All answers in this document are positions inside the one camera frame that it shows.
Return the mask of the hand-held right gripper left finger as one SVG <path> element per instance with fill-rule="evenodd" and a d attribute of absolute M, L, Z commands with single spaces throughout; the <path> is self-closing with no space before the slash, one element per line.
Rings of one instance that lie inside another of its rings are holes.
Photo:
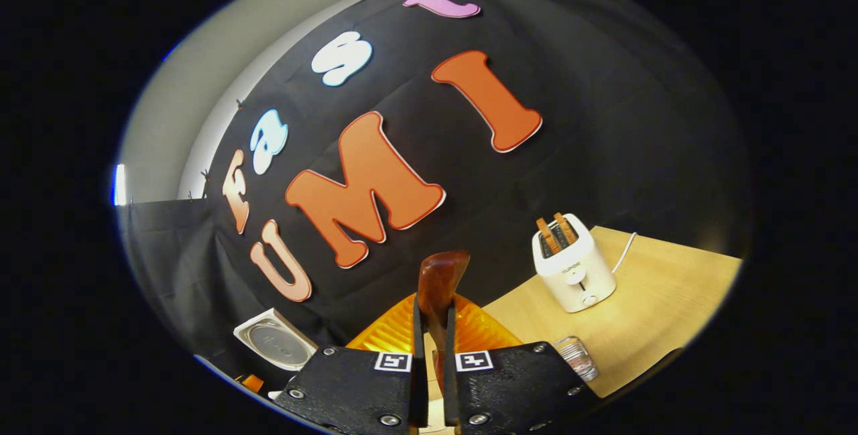
<path fill-rule="evenodd" d="M 324 433 L 417 434 L 428 418 L 422 337 L 411 294 L 345 347 L 316 352 L 275 405 Z"/>

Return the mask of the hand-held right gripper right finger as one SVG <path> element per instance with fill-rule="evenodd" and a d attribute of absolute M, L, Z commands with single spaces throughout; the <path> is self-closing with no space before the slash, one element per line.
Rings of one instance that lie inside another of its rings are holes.
<path fill-rule="evenodd" d="M 522 343 L 460 295 L 445 347 L 444 417 L 457 434 L 558 434 L 601 405 L 550 343 Z"/>

